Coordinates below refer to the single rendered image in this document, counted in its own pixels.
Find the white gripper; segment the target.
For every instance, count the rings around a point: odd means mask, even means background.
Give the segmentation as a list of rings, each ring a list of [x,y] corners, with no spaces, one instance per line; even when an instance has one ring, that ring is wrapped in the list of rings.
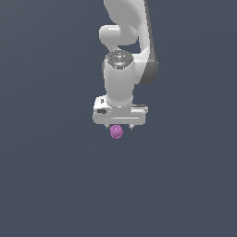
[[[132,130],[134,125],[144,125],[147,112],[146,105],[114,106],[102,95],[95,98],[93,121],[95,124],[106,125],[107,129],[111,124],[128,124]]]

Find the small purple round object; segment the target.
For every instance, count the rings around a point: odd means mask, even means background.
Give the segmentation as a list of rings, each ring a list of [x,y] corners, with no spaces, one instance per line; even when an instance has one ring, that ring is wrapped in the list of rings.
[[[123,129],[119,125],[110,128],[110,135],[113,139],[119,139],[123,135]]]

